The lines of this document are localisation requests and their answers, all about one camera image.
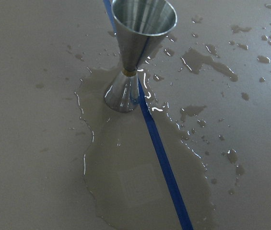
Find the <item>cone-shaped metal cup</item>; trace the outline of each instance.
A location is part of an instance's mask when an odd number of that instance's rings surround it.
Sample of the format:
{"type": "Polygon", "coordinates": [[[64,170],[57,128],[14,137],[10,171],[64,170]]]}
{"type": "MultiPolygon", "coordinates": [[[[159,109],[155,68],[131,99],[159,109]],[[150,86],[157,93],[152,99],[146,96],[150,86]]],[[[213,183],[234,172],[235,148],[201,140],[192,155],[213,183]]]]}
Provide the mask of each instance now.
{"type": "Polygon", "coordinates": [[[138,83],[132,83],[137,80],[137,74],[133,73],[176,26],[177,14],[166,0],[113,0],[112,13],[124,69],[106,90],[105,101],[116,111],[129,112],[138,104],[139,95],[138,83]],[[122,76],[127,84],[119,88],[124,92],[133,92],[133,95],[118,92],[118,87],[113,87],[121,84],[116,81],[122,81],[122,76]]]}

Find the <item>jigger rim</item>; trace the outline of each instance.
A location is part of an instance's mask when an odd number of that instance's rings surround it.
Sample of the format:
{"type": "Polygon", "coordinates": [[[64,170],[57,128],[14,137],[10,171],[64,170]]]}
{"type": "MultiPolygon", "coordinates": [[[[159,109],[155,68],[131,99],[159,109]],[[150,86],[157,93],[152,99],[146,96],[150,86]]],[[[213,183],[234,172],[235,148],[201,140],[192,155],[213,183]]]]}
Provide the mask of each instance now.
{"type": "Polygon", "coordinates": [[[175,28],[175,26],[177,25],[177,13],[176,13],[176,10],[175,8],[172,6],[172,4],[170,4],[167,0],[159,0],[159,1],[163,1],[166,3],[166,5],[168,5],[172,11],[174,12],[175,14],[175,23],[173,24],[173,26],[171,26],[168,30],[162,32],[162,33],[158,33],[158,34],[145,34],[145,33],[141,33],[141,32],[138,32],[138,31],[135,31],[135,30],[132,30],[130,29],[129,27],[127,27],[126,25],[124,25],[117,17],[116,15],[114,14],[114,6],[115,6],[115,3],[119,1],[119,0],[113,0],[112,2],[112,15],[114,17],[114,19],[116,20],[117,23],[119,23],[120,25],[122,25],[125,29],[133,32],[133,33],[136,33],[136,34],[139,34],[139,35],[144,35],[144,36],[150,36],[150,37],[153,37],[153,36],[162,36],[162,35],[165,35],[165,34],[168,34],[172,29],[175,28]]]}

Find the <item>blue line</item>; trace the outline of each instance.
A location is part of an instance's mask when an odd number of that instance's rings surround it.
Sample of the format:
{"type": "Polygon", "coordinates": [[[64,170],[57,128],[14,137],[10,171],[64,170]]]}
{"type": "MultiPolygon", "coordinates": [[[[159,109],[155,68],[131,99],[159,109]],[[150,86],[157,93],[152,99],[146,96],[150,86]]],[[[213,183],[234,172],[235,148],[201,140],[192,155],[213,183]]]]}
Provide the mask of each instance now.
{"type": "MultiPolygon", "coordinates": [[[[112,23],[114,32],[116,32],[114,19],[112,15],[111,3],[109,0],[103,0],[103,2],[105,4],[107,14],[112,23]]],[[[143,113],[148,131],[150,134],[150,138],[154,146],[154,150],[158,157],[169,193],[172,197],[172,200],[176,209],[176,213],[180,221],[180,225],[182,227],[182,230],[193,230],[192,223],[189,219],[189,215],[185,207],[185,204],[183,202],[181,193],[179,191],[174,173],[172,171],[172,168],[170,167],[169,160],[167,158],[161,137],[159,135],[159,132],[153,120],[153,117],[151,116],[148,106],[146,104],[145,94],[141,86],[140,80],[139,80],[139,92],[140,92],[139,101],[140,101],[141,112],[143,113]]]]}

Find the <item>jigger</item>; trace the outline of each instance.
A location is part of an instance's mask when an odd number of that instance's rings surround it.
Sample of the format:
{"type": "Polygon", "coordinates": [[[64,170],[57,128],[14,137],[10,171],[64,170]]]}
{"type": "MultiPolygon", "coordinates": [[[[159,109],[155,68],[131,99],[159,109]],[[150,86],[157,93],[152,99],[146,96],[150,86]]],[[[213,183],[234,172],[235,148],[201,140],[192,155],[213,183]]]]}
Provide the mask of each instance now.
{"type": "Polygon", "coordinates": [[[123,69],[106,89],[106,104],[129,112],[139,103],[138,66],[176,26],[177,14],[166,0],[113,0],[112,13],[123,69]]]}

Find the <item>metal jigger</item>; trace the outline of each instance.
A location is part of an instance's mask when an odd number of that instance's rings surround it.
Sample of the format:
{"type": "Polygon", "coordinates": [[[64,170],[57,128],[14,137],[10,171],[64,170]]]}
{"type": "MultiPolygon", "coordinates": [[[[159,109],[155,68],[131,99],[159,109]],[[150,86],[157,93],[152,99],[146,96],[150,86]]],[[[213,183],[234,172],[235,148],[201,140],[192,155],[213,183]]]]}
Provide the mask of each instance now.
{"type": "Polygon", "coordinates": [[[139,103],[138,66],[176,26],[177,14],[166,0],[113,0],[112,13],[123,70],[106,90],[106,104],[129,112],[139,103]]]}

